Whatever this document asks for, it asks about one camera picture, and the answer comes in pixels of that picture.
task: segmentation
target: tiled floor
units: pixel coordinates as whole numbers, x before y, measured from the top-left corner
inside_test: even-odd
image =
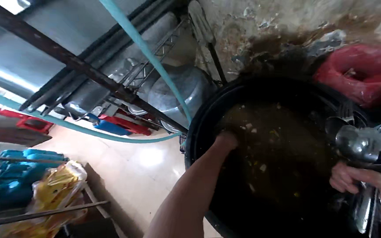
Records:
[[[156,134],[150,137],[166,135]],[[106,193],[113,218],[130,238],[147,231],[158,207],[185,172],[177,137],[149,144],[122,143],[60,126],[54,126],[50,135],[51,140],[35,148],[64,153],[88,164],[87,170],[91,167],[97,174],[88,172],[91,188],[95,193]],[[204,233],[205,237],[221,237],[206,219]]]

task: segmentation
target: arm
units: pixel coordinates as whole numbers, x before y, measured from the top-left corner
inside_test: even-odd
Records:
[[[202,220],[213,197],[221,165],[236,147],[236,138],[230,132],[222,132],[177,181],[158,208],[145,237],[203,237]]]
[[[339,192],[358,193],[353,181],[367,182],[380,190],[381,198],[381,173],[367,169],[356,169],[339,162],[332,169],[330,185]]]

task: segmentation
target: teal hose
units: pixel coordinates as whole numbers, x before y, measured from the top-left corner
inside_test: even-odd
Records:
[[[152,51],[149,49],[148,45],[140,36],[139,32],[132,25],[129,19],[124,15],[121,9],[112,1],[112,0],[99,0],[104,7],[108,10],[108,12],[113,16],[113,18],[119,23],[119,25],[123,28],[123,30],[130,36],[130,38],[136,43],[136,45],[140,48],[142,53],[148,58],[151,64],[155,67],[155,69],[160,73],[162,79],[166,82],[166,84],[170,87],[173,94],[176,96],[179,103],[182,105],[183,110],[185,111],[186,118],[189,123],[192,121],[192,116],[189,112],[189,108],[183,100],[182,96],[174,85],[172,79],[161,65],[161,62],[155,57]]]
[[[15,102],[15,101],[12,101],[12,100],[10,100],[8,98],[5,98],[5,97],[3,97],[1,95],[0,95],[0,104],[2,104],[4,106],[7,106],[9,108],[19,108],[20,107],[19,103]],[[57,125],[60,125],[60,126],[72,129],[72,130],[76,130],[76,131],[79,131],[79,132],[82,132],[82,133],[85,133],[85,134],[89,134],[91,136],[96,136],[96,137],[99,137],[99,138],[104,138],[104,139],[108,139],[108,140],[112,140],[112,141],[119,141],[119,142],[124,142],[124,143],[155,143],[155,142],[165,141],[165,140],[168,140],[168,139],[171,139],[173,137],[181,135],[181,133],[176,133],[176,134],[171,135],[171,136],[166,136],[166,137],[157,138],[157,139],[148,139],[148,140],[121,138],[121,137],[111,136],[111,135],[108,135],[108,134],[105,134],[105,133],[101,133],[101,132],[98,132],[98,131],[94,131],[94,130],[91,130],[91,129],[88,129],[88,128],[84,128],[84,127],[75,125],[73,123],[66,122],[64,120],[58,119],[58,118],[53,117],[53,116],[49,116],[49,115],[47,115],[47,116],[41,116],[39,114],[39,112],[36,112],[36,111],[28,113],[28,114],[31,115],[31,116],[35,116],[35,117],[41,118],[41,119],[43,119],[43,120],[45,120],[47,122],[52,122],[54,124],[57,124]]]

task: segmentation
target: red plastic bag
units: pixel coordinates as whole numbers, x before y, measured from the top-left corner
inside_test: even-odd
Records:
[[[341,48],[329,56],[314,78],[364,108],[381,105],[381,48]]]

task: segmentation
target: hand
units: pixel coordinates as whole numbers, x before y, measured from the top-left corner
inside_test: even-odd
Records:
[[[239,145],[235,134],[226,130],[220,132],[220,134],[215,138],[215,143],[221,144],[230,150],[236,149],[236,147]]]
[[[357,193],[358,188],[354,186],[354,181],[366,182],[378,188],[381,198],[381,173],[367,169],[356,169],[342,162],[338,162],[331,170],[330,185],[339,192]]]

